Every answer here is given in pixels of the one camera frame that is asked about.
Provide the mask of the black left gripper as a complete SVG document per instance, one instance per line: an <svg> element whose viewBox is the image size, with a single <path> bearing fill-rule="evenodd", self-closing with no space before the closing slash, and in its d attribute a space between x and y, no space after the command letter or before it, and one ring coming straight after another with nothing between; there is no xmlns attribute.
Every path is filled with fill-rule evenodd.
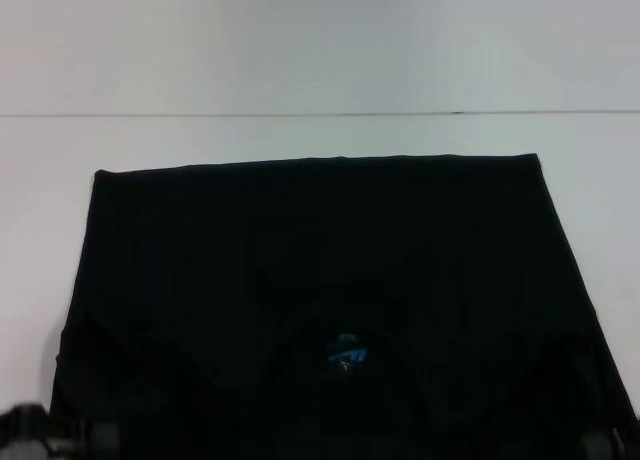
<svg viewBox="0 0 640 460"><path fill-rule="evenodd" d="M75 441L56 432L40 404L19 404L1 413L1 460L69 459ZM119 454L119 426L110 421L91 424L91 454Z"/></svg>

